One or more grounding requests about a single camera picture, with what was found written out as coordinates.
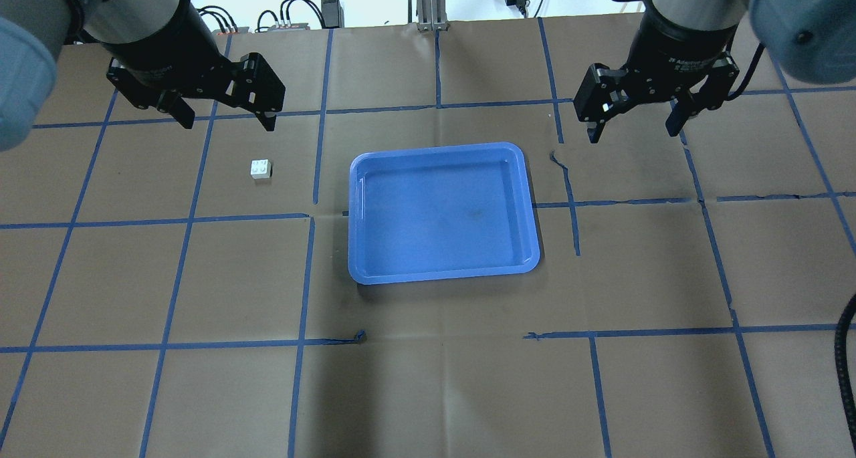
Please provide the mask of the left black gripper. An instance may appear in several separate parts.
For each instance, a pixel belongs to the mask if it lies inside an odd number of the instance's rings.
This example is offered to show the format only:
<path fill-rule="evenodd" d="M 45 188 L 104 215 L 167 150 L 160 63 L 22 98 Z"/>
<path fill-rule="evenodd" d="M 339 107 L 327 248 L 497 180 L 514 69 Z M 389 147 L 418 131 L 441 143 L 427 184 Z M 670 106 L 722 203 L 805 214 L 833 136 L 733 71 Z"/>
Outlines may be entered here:
<path fill-rule="evenodd" d="M 108 43 L 107 78 L 134 107 L 156 108 L 184 129 L 196 111 L 184 98 L 210 99 L 253 114 L 266 132 L 276 128 L 286 86 L 260 53 L 230 62 L 212 40 Z"/>

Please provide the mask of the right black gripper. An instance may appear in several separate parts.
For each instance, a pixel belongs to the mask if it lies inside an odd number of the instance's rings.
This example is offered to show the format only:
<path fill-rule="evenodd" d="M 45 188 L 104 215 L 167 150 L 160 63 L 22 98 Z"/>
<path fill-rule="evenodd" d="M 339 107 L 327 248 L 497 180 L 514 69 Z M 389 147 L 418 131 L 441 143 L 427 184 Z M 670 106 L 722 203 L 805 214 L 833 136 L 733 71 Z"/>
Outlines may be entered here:
<path fill-rule="evenodd" d="M 635 40 L 625 68 L 593 63 L 574 97 L 574 111 L 586 125 L 591 144 L 599 143 L 606 123 L 631 104 L 655 104 L 675 97 L 665 127 L 670 137 L 703 110 L 726 101 L 740 70 L 722 40 Z M 704 80 L 697 92 L 694 84 Z"/>

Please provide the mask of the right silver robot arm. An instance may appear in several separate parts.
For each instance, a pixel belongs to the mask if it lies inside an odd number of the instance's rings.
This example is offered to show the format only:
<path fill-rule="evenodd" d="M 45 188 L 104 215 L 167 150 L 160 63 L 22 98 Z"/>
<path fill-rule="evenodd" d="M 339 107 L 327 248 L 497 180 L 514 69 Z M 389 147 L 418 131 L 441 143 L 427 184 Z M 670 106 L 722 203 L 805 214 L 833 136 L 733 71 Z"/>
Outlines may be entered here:
<path fill-rule="evenodd" d="M 764 51 L 810 84 L 854 78 L 854 0 L 612 0 L 645 10 L 617 69 L 593 63 L 574 109 L 597 143 L 606 123 L 646 104 L 673 102 L 670 136 L 746 89 Z"/>

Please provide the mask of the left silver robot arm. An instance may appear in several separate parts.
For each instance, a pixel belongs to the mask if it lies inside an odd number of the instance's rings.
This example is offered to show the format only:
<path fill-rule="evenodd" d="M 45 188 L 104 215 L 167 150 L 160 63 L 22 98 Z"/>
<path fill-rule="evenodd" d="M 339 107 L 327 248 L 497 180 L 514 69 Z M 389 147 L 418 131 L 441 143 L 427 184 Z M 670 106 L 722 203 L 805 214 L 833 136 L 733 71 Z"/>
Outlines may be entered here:
<path fill-rule="evenodd" d="M 1 146 L 29 135 L 56 84 L 65 43 L 88 37 L 111 57 L 105 77 L 129 104 L 195 125 L 189 100 L 211 100 L 276 127 L 286 88 L 260 53 L 218 49 L 191 0 L 2 0 Z"/>

